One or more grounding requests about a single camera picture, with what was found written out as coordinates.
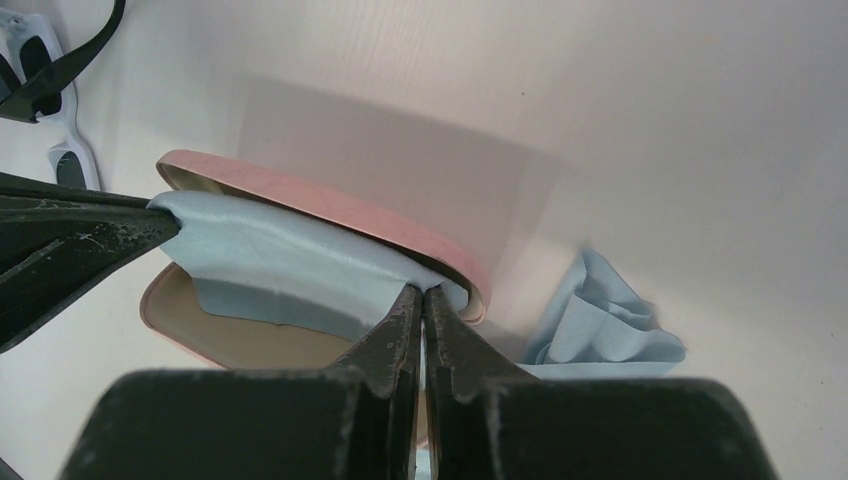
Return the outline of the pink glasses case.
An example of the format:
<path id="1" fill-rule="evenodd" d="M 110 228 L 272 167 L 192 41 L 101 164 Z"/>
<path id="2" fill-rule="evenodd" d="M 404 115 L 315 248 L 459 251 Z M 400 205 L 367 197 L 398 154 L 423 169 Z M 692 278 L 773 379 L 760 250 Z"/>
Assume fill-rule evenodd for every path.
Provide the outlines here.
<path id="1" fill-rule="evenodd" d="M 452 240 L 386 208 L 277 169 L 190 150 L 156 165 L 152 206 L 179 233 L 147 287 L 152 330 L 230 369 L 321 368 L 363 338 L 405 286 L 441 288 L 466 323 L 485 270 Z"/>

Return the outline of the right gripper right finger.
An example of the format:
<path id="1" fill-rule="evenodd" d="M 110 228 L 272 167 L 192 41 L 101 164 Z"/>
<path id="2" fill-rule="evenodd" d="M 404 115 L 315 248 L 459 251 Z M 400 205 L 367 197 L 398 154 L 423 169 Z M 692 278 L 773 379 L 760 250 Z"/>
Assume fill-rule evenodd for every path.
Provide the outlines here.
<path id="1" fill-rule="evenodd" d="M 742 404 L 706 379 L 540 380 L 425 292 L 436 479 L 774 479 Z"/>

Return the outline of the black sunglasses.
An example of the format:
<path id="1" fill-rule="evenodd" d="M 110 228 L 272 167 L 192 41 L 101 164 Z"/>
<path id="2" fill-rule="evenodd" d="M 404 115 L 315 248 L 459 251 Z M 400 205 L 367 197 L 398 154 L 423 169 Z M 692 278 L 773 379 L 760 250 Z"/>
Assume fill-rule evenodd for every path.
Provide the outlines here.
<path id="1" fill-rule="evenodd" d="M 40 14 L 1 10 L 1 116 L 24 123 L 72 117 L 74 79 L 96 58 L 118 29 L 126 2 L 115 0 L 109 19 L 89 41 L 67 53 Z"/>

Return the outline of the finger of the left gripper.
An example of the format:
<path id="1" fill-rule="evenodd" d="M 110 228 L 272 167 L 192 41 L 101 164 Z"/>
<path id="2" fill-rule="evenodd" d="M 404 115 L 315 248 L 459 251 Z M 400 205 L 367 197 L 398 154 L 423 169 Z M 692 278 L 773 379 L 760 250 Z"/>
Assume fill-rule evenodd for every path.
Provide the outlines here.
<path id="1" fill-rule="evenodd" d="M 179 230 L 143 198 L 2 174 L 2 351 Z"/>

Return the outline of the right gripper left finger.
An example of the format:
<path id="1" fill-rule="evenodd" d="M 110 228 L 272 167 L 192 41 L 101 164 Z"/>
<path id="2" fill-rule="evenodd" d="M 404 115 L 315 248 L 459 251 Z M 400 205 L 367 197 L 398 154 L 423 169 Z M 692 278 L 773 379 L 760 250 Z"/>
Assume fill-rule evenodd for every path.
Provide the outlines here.
<path id="1" fill-rule="evenodd" d="M 143 370 L 94 407 L 64 479 L 411 479 L 421 291 L 330 365 Z"/>

